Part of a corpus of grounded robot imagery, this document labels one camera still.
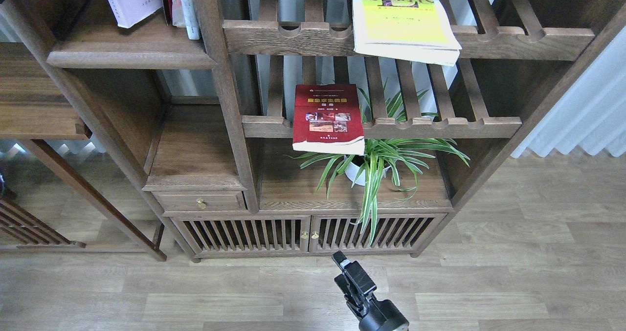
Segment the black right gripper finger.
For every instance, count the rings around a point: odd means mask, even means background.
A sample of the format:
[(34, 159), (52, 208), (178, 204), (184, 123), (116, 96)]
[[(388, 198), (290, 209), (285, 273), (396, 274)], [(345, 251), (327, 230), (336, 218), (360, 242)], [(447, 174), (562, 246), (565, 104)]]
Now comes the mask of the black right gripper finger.
[(335, 277), (335, 283), (344, 293), (346, 304), (356, 318), (364, 318), (367, 314), (367, 299), (366, 295), (358, 290), (353, 284), (351, 284), (349, 278), (344, 274), (337, 275)]
[(350, 262), (342, 251), (337, 251), (332, 255), (332, 260), (338, 265), (341, 274), (349, 278), (351, 284), (364, 293), (366, 297), (370, 297), (374, 290), (377, 289), (376, 284), (369, 277), (366, 271), (357, 261)]

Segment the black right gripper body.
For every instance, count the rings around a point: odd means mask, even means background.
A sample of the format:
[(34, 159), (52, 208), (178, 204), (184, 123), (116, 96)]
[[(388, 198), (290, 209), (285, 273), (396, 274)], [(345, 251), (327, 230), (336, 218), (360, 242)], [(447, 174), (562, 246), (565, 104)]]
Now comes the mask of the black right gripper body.
[(366, 302), (360, 331), (408, 331), (409, 321), (391, 300)]

